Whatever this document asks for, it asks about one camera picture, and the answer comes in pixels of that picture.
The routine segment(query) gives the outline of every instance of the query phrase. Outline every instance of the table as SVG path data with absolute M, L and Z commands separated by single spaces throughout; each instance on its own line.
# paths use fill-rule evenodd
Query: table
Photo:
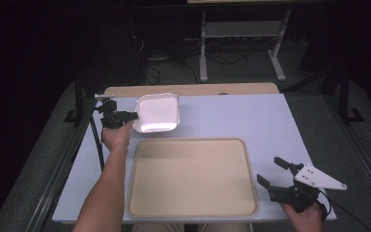
M 162 92 L 174 92 L 180 95 L 181 121 L 172 131 L 138 133 L 133 130 L 131 132 L 127 159 L 126 202 L 134 152 L 137 144 L 146 138 L 236 137 L 242 139 L 249 155 L 253 177 L 259 173 L 275 186 L 291 186 L 293 177 L 289 171 L 273 163 L 274 157 L 281 157 L 294 163 L 312 163 L 289 106 L 274 84 L 113 87 L 107 89 L 105 94 L 117 96 L 115 100 L 118 110 L 133 111 L 135 102 L 141 95 Z M 95 113 L 94 117 L 99 129 L 100 115 Z M 95 139 L 91 129 L 88 128 L 52 219 L 74 223 L 99 175 L 100 164 Z M 259 209 L 250 217 L 135 218 L 125 210 L 123 223 L 264 222 L 286 219 L 279 204 L 270 202 L 268 192 L 257 183 L 255 186 Z M 319 200 L 328 205 L 324 197 L 320 197 Z M 335 218 L 334 212 L 328 216 L 328 219 Z

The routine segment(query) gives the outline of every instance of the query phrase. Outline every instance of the shelf leg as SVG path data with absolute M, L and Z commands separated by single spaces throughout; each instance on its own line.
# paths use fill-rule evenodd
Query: shelf leg
M 291 14 L 291 9 L 288 9 L 285 11 L 284 17 L 281 21 L 281 25 L 279 27 L 276 45 L 273 48 L 273 50 L 268 51 L 273 69 L 275 70 L 276 77 L 278 78 L 280 82 L 286 81 L 286 77 L 285 77 L 284 71 L 282 71 L 282 68 L 279 65 L 277 55 L 278 55 L 279 48 L 281 47 L 282 40 L 284 39 L 284 34 L 285 34 L 285 30 L 288 25 L 290 14 Z

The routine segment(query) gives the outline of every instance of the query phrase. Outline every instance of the hand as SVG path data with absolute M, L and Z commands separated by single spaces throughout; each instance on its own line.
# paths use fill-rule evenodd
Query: hand
M 297 232 L 322 231 L 321 208 L 317 203 L 313 203 L 312 206 L 301 213 L 297 213 L 292 205 L 280 205 Z
M 104 129 L 101 133 L 102 141 L 111 152 L 119 149 L 127 149 L 130 140 L 130 129 L 133 122 L 128 122 L 118 129 Z

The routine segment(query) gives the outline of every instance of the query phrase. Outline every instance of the tray rim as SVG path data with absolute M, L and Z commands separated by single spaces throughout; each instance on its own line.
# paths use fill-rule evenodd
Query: tray rim
M 137 164 L 137 151 L 139 150 L 140 146 L 142 146 L 143 144 L 145 143 L 148 143 L 148 142 L 159 142 L 159 141 L 204 141 L 204 140 L 208 140 L 208 141 L 216 141 L 216 140 L 236 140 L 236 141 L 239 141 L 242 145 L 243 145 L 243 149 L 244 149 L 244 154 L 245 154 L 245 158 L 246 158 L 246 163 L 248 165 L 248 170 L 249 170 L 249 173 L 250 173 L 250 180 L 251 180 L 251 189 L 252 189 L 252 193 L 253 193 L 253 200 L 255 202 L 255 209 L 253 210 L 253 213 L 250 214 L 250 215 L 224 215 L 224 216 L 221 216 L 221 215 L 193 215 L 193 216 L 187 216 L 187 215 L 184 215 L 184 216 L 137 216 L 136 214 L 133 214 L 132 211 L 130 210 L 130 200 L 131 200 L 131 192 L 132 192 L 132 188 L 133 188 L 133 180 L 134 180 L 134 173 L 135 173 L 135 170 L 136 170 L 136 164 Z M 128 198 L 127 198 L 127 204 L 126 204 L 126 208 L 127 208 L 127 212 L 128 214 L 133 217 L 133 218 L 250 218 L 252 217 L 253 215 L 255 215 L 257 212 L 258 212 L 258 208 L 259 208 L 259 201 L 258 201 L 258 193 L 257 193 L 257 188 L 256 188 L 256 184 L 255 184 L 255 178 L 253 176 L 253 172 L 252 172 L 252 167 L 251 167 L 251 162 L 249 160 L 249 155 L 248 155 L 248 152 L 247 152 L 247 149 L 246 149 L 246 145 L 244 143 L 244 141 L 238 137 L 207 137 L 207 138 L 146 138 L 144 140 L 142 140 L 141 142 L 138 143 L 137 147 L 136 147 L 136 150 L 134 152 L 135 156 L 134 156 L 134 161 L 133 161 L 133 168 L 131 170 L 131 175 L 130 175 L 130 184 L 129 184 L 129 189 L 128 189 Z

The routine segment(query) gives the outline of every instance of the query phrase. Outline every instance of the forearm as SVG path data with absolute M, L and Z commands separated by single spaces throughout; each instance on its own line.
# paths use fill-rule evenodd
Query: forearm
M 74 231 L 120 231 L 125 209 L 127 151 L 112 151 L 80 211 Z

